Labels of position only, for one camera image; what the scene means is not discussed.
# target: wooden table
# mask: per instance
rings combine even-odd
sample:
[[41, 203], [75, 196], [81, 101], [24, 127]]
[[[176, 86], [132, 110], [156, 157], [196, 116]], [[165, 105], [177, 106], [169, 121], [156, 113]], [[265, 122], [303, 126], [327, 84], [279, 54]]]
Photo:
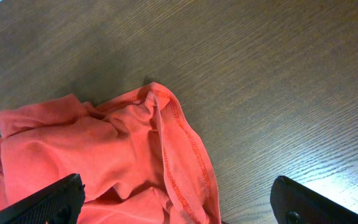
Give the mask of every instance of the wooden table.
[[358, 1], [0, 3], [0, 110], [173, 91], [228, 223], [275, 223], [287, 175], [358, 213]]

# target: table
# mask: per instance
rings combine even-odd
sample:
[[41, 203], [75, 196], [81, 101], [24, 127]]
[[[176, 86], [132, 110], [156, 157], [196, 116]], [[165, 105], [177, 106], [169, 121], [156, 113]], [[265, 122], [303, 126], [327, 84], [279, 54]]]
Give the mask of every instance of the table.
[[228, 223], [286, 175], [358, 213], [358, 1], [0, 3], [0, 110], [151, 81], [201, 136]]

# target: brown table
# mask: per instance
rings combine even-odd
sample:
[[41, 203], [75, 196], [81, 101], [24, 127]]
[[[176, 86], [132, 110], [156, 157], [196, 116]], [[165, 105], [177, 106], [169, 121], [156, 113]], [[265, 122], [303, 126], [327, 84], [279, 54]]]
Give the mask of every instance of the brown table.
[[0, 110], [157, 81], [201, 136], [229, 223], [287, 175], [358, 213], [358, 1], [0, 3]]

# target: black object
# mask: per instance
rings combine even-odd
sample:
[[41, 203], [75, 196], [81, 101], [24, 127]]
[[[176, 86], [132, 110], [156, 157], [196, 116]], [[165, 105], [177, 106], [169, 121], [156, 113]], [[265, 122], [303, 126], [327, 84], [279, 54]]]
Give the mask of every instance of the black object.
[[0, 224], [72, 224], [85, 201], [79, 174], [67, 177], [0, 211]]
[[278, 224], [358, 224], [358, 214], [285, 176], [275, 179], [270, 204]]

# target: red cloth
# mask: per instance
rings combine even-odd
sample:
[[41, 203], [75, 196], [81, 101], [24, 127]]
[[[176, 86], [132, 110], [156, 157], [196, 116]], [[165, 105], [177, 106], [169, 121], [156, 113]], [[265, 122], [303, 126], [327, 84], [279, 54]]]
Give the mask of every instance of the red cloth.
[[221, 222], [203, 143], [162, 85], [95, 108], [68, 95], [0, 111], [0, 129], [0, 210], [79, 173], [78, 223]]

